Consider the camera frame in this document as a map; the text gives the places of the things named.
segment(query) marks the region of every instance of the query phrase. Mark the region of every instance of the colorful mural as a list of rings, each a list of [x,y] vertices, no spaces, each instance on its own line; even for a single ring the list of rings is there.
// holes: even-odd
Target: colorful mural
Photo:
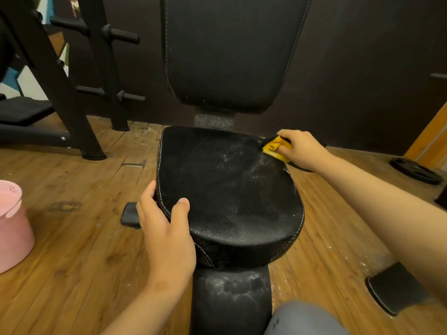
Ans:
[[[76,10],[79,11],[77,0],[67,1],[70,2],[73,15],[76,16]],[[37,10],[42,14],[42,24],[49,29],[48,38],[59,59],[64,61],[64,70],[68,76],[69,45],[65,42],[63,33],[50,24],[50,17],[54,15],[53,0],[36,0],[36,4]],[[0,93],[3,93],[7,99],[16,96],[27,96],[35,100],[48,99],[29,67],[18,57],[14,58],[3,77],[0,83]]]

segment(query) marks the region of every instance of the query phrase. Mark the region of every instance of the pink plastic container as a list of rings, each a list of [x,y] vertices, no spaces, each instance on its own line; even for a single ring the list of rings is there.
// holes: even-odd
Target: pink plastic container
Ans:
[[[0,180],[0,273],[11,269],[31,252],[34,234],[22,207],[22,190]]]

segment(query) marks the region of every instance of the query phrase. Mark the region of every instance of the blue painted shape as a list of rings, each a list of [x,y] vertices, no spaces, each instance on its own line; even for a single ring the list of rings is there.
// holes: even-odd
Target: blue painted shape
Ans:
[[[3,77],[2,82],[11,88],[20,91],[19,83],[17,82],[17,77],[19,76],[19,72],[11,67],[8,67],[5,76]]]
[[[54,15],[54,7],[53,0],[48,0],[47,3],[47,18],[45,19],[45,23],[50,23],[50,17]]]

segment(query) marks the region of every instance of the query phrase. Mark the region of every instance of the gray pants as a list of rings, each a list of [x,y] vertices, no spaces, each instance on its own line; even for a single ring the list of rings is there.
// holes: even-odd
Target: gray pants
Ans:
[[[279,306],[264,335],[349,335],[323,308],[300,301]]]

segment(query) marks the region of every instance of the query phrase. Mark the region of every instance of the dark wall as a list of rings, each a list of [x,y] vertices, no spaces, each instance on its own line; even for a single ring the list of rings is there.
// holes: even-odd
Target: dark wall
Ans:
[[[129,118],[193,124],[193,108],[168,91],[161,58],[159,0],[104,0],[109,22],[138,33],[115,42]],[[328,145],[404,154],[447,101],[447,0],[313,0],[285,83],[265,113],[236,116],[236,130],[261,136],[309,130]],[[87,40],[67,33],[70,77],[97,87]],[[81,95],[89,113],[103,102]]]

